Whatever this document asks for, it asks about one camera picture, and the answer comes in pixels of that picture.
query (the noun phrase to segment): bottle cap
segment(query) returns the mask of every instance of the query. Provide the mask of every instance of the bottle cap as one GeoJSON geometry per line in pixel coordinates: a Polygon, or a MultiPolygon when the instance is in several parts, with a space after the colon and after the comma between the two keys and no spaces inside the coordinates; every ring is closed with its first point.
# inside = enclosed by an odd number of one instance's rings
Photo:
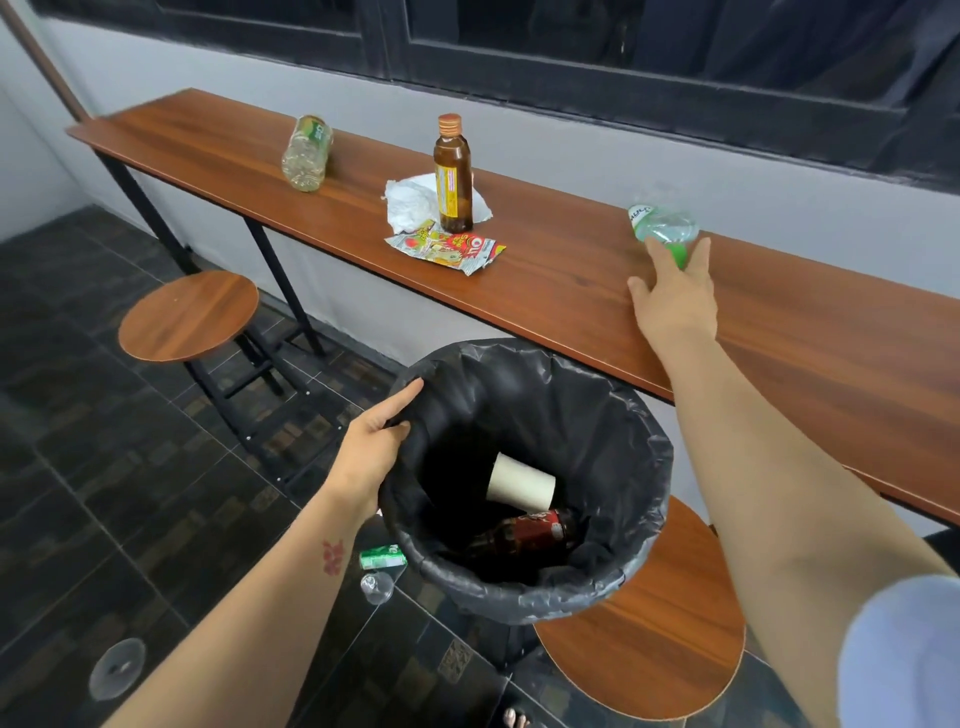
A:
{"type": "Polygon", "coordinates": [[[464,122],[459,113],[445,113],[440,116],[440,136],[460,136],[464,132],[464,122]]]}

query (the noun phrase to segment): forearm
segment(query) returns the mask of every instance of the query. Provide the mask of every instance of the forearm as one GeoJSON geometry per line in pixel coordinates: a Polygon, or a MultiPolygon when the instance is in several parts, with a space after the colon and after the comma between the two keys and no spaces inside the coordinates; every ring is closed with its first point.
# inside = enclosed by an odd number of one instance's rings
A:
{"type": "Polygon", "coordinates": [[[282,726],[340,589],[360,515],[321,489],[116,712],[118,726],[282,726]],[[342,549],[328,558],[330,546],[342,549]]]}
{"type": "Polygon", "coordinates": [[[781,415],[719,344],[659,352],[681,431],[750,624],[818,724],[835,722],[847,627],[877,591],[946,564],[781,415]]]}

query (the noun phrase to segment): floor tile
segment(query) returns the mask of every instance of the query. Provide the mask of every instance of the floor tile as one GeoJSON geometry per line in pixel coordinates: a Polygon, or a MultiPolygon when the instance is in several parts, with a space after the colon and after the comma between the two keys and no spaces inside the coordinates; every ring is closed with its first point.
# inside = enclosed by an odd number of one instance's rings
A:
{"type": "Polygon", "coordinates": [[[134,227],[126,220],[95,205],[78,210],[68,215],[65,219],[100,243],[106,243],[116,235],[125,232],[135,231],[146,234],[143,233],[140,228],[134,227]]]}
{"type": "Polygon", "coordinates": [[[108,255],[107,273],[98,270],[90,275],[97,281],[92,290],[83,290],[66,297],[59,304],[62,314],[82,331],[97,335],[116,331],[124,316],[136,303],[160,287],[159,281],[116,255],[108,255]]]}
{"type": "MultiPolygon", "coordinates": [[[[186,375],[186,370],[182,367],[180,369],[186,375]]],[[[225,448],[234,449],[239,445],[237,436],[230,431],[227,422],[196,384],[191,384],[173,400],[173,404],[197,425],[213,435],[225,448]]]]}
{"type": "Polygon", "coordinates": [[[0,420],[0,525],[56,483],[33,449],[0,420]]]}
{"type": "MultiPolygon", "coordinates": [[[[295,325],[295,322],[279,324],[274,329],[275,334],[271,338],[275,340],[285,339],[286,332],[292,330],[295,325]]],[[[313,353],[313,350],[310,348],[310,343],[302,333],[298,334],[289,342],[284,343],[280,350],[280,355],[283,356],[286,361],[297,367],[297,369],[303,372],[308,378],[319,374],[329,365],[329,362],[333,361],[333,359],[343,351],[336,342],[331,341],[326,336],[322,334],[317,334],[317,336],[320,339],[321,346],[324,348],[324,356],[317,356],[313,353]]]]}
{"type": "Polygon", "coordinates": [[[727,690],[686,722],[687,728],[809,728],[804,714],[777,674],[765,663],[744,655],[727,690]]]}
{"type": "Polygon", "coordinates": [[[96,351],[96,344],[88,336],[52,308],[42,315],[22,315],[15,324],[0,327],[0,346],[4,352],[0,358],[2,384],[23,381],[47,370],[69,370],[78,359],[96,351]]]}
{"type": "Polygon", "coordinates": [[[61,487],[50,469],[36,459],[16,475],[0,476],[0,527],[20,516],[41,496],[61,487]]]}
{"type": "Polygon", "coordinates": [[[406,570],[397,586],[495,667],[511,665],[540,646],[532,626],[510,627],[471,614],[414,569],[406,570]]]}
{"type": "Polygon", "coordinates": [[[184,275],[160,241],[137,228],[98,237],[97,241],[164,283],[184,275]]]}
{"type": "Polygon", "coordinates": [[[295,473],[318,461],[315,468],[288,486],[290,497],[303,504],[323,483],[347,426],[361,410],[319,383],[311,386],[308,397],[297,394],[283,406],[289,414],[284,415],[283,423],[264,445],[266,463],[260,463],[242,448],[236,452],[248,465],[269,477],[295,473]]]}
{"type": "Polygon", "coordinates": [[[196,624],[296,515],[276,488],[228,455],[146,521],[124,548],[196,624]]]}
{"type": "Polygon", "coordinates": [[[137,637],[147,645],[150,674],[186,628],[117,554],[0,654],[0,720],[10,728],[98,726],[123,702],[94,701],[90,671],[113,644],[137,637]]]}
{"type": "Polygon", "coordinates": [[[43,324],[56,316],[53,306],[18,279],[0,270],[0,337],[3,337],[0,341],[24,325],[43,324]]]}
{"type": "Polygon", "coordinates": [[[507,683],[506,690],[500,696],[500,703],[493,710],[488,728],[504,728],[503,713],[508,708],[513,708],[518,715],[527,716],[527,720],[533,723],[531,728],[581,728],[564,726],[513,682],[507,683]]]}
{"type": "MultiPolygon", "coordinates": [[[[330,610],[326,629],[320,638],[317,653],[307,671],[294,716],[299,716],[317,690],[326,682],[333,669],[340,663],[350,645],[376,607],[367,601],[360,591],[360,579],[364,571],[360,569],[360,552],[367,548],[389,546],[394,541],[383,525],[383,518],[373,516],[361,526],[353,545],[353,556],[347,563],[344,581],[337,593],[337,599],[330,610]]],[[[398,579],[405,567],[385,569],[393,579],[398,579]]]]}
{"type": "Polygon", "coordinates": [[[62,487],[0,529],[0,645],[39,618],[113,551],[103,529],[62,487]]]}
{"type": "Polygon", "coordinates": [[[568,726],[590,728],[683,728],[679,720],[639,720],[601,705],[566,679],[542,647],[517,663],[513,681],[568,726]]]}
{"type": "Polygon", "coordinates": [[[121,543],[227,454],[149,389],[80,418],[38,448],[121,543]]]}
{"type": "Polygon", "coordinates": [[[298,726],[485,726],[506,680],[402,593],[376,610],[298,726]]]}
{"type": "Polygon", "coordinates": [[[153,364],[149,361],[134,359],[120,348],[117,332],[104,331],[94,337],[96,341],[110,352],[117,361],[131,372],[150,384],[168,400],[173,400],[193,386],[193,377],[179,362],[153,364]]]}
{"type": "Polygon", "coordinates": [[[387,370],[346,350],[317,375],[317,380],[361,409],[385,399],[395,379],[387,370]]]}
{"type": "Polygon", "coordinates": [[[33,443],[115,409],[144,386],[139,377],[97,348],[51,352],[0,386],[0,420],[33,443]]]}
{"type": "Polygon", "coordinates": [[[71,275],[70,270],[95,270],[88,267],[90,261],[105,255],[109,253],[63,218],[18,235],[0,249],[4,271],[30,283],[44,300],[89,287],[95,281],[71,275]]]}

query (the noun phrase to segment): crumpled tissue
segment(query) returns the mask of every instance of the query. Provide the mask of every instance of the crumpled tissue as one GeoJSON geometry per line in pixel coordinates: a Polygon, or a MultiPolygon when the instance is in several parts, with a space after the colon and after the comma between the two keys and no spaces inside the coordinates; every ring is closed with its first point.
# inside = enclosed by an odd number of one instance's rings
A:
{"type": "MultiPolygon", "coordinates": [[[[383,196],[387,200],[387,222],[394,229],[394,234],[413,232],[425,220],[440,222],[436,175],[417,175],[399,182],[389,180],[383,196]]],[[[490,212],[487,203],[474,188],[474,224],[485,222],[492,217],[493,213],[490,212]]]]}

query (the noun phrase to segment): bottle label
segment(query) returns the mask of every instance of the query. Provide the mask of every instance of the bottle label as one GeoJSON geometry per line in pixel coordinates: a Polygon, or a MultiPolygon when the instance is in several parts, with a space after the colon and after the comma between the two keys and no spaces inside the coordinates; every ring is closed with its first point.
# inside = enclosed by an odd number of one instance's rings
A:
{"type": "Polygon", "coordinates": [[[360,568],[370,569],[388,569],[389,567],[400,567],[407,563],[400,547],[379,546],[378,548],[369,548],[360,553],[360,568]]]}
{"type": "Polygon", "coordinates": [[[308,114],[297,119],[294,136],[304,136],[320,149],[327,144],[327,129],[322,118],[308,114]]]}
{"type": "Polygon", "coordinates": [[[627,210],[627,214],[630,215],[630,224],[633,226],[634,232],[636,232],[636,228],[643,221],[643,218],[653,211],[654,209],[649,205],[634,205],[627,210]]]}
{"type": "Polygon", "coordinates": [[[441,215],[457,216],[457,168],[437,165],[437,204],[441,215]]]}

